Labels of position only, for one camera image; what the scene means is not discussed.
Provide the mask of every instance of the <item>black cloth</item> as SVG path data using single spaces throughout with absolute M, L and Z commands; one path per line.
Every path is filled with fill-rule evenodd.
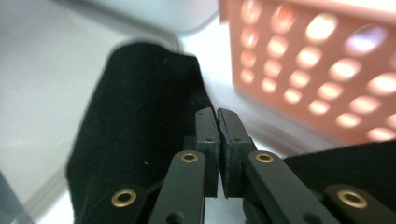
M 212 104 L 195 57 L 145 43 L 115 50 L 67 165 L 75 223 L 113 216 L 98 204 L 114 187 L 133 184 L 148 193 L 158 188 L 173 156 L 183 149 L 184 136 L 195 135 L 195 112 L 207 107 Z M 395 142 L 328 150 L 285 163 L 319 193 L 329 185 L 349 184 L 396 210 Z M 101 223 L 123 223 L 110 220 Z
M 340 147 L 284 162 L 315 192 L 346 184 L 368 192 L 396 212 L 396 141 Z
M 164 179 L 195 112 L 211 107 L 195 57 L 136 43 L 115 50 L 92 97 L 67 165 L 75 223 L 104 194 Z

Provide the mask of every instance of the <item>white surface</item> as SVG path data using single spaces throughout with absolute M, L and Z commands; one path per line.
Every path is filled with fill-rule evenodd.
M 72 224 L 73 208 L 70 194 L 65 191 L 49 209 L 48 213 L 37 221 L 37 224 Z
M 188 32 L 218 10 L 218 0 L 88 0 L 170 33 Z

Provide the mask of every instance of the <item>basket hole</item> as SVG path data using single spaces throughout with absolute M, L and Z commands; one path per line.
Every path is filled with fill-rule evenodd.
M 279 6 L 271 19 L 271 25 L 275 32 L 284 34 L 296 20 L 295 9 L 289 5 Z
M 318 89 L 318 95 L 325 100 L 334 100 L 341 95 L 344 88 L 334 82 L 326 82 Z
M 303 95 L 299 91 L 292 89 L 292 88 L 287 89 L 284 94 L 285 100 L 293 105 L 297 104 L 300 101 L 302 96 Z
M 309 80 L 311 80 L 311 76 L 302 70 L 294 71 L 289 78 L 290 84 L 295 88 L 305 87 Z
M 343 128 L 354 128 L 361 123 L 361 118 L 355 114 L 345 113 L 335 120 Z
M 247 49 L 254 49 L 259 41 L 259 33 L 253 28 L 245 28 L 241 34 L 242 45 Z
M 396 132 L 387 128 L 375 128 L 367 133 L 367 137 L 372 141 L 382 142 L 396 138 Z
M 254 24 L 262 13 L 262 2 L 246 0 L 242 4 L 241 18 L 246 24 Z
M 280 58 L 288 48 L 288 40 L 280 35 L 271 38 L 268 43 L 268 54 L 273 58 Z
M 346 51 L 352 55 L 363 55 L 380 46 L 388 35 L 388 30 L 377 25 L 361 27 L 346 40 Z
M 313 43 L 325 41 L 337 27 L 337 17 L 331 13 L 320 13 L 317 15 L 305 30 L 308 40 Z
M 352 111 L 359 114 L 369 114 L 378 109 L 381 102 L 372 96 L 360 96 L 349 103 Z
M 367 89 L 375 95 L 390 95 L 396 92 L 396 73 L 385 73 L 367 84 Z
M 272 93 L 276 90 L 276 82 L 269 78 L 265 77 L 264 80 L 262 81 L 262 90 L 267 92 L 267 93 Z
M 282 64 L 270 59 L 265 63 L 263 70 L 268 77 L 277 77 L 282 70 Z
M 242 81 L 244 81 L 246 84 L 250 84 L 253 82 L 254 79 L 254 73 L 250 71 L 249 69 L 243 69 L 241 72 L 241 78 Z
M 257 56 L 250 50 L 244 50 L 241 55 L 241 63 L 245 67 L 253 67 L 256 63 Z
M 386 119 L 386 123 L 388 124 L 389 127 L 396 129 L 396 114 L 389 116 Z
M 320 49 L 308 46 L 303 48 L 297 55 L 297 64 L 302 68 L 312 68 L 322 56 Z
M 353 78 L 361 70 L 361 63 L 354 59 L 341 59 L 330 68 L 330 75 L 337 81 Z
M 330 109 L 328 103 L 320 100 L 313 101 L 308 107 L 314 115 L 323 115 Z

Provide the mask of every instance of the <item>plastic basket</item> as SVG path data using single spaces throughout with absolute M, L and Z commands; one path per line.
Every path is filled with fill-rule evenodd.
M 395 13 L 332 1 L 222 1 L 233 84 L 346 144 L 396 138 Z

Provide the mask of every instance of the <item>brass insert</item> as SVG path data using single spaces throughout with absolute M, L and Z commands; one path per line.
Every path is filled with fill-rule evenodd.
M 136 200 L 136 193 L 132 189 L 122 189 L 111 198 L 111 203 L 116 207 L 126 207 Z
M 260 153 L 256 155 L 256 160 L 260 162 L 270 163 L 274 161 L 274 158 L 266 153 Z
M 184 162 L 195 162 L 198 161 L 198 156 L 192 153 L 186 153 L 183 156 L 181 156 L 181 159 Z
M 355 208 L 365 208 L 368 205 L 367 201 L 363 197 L 349 189 L 338 191 L 337 196 L 341 202 Z

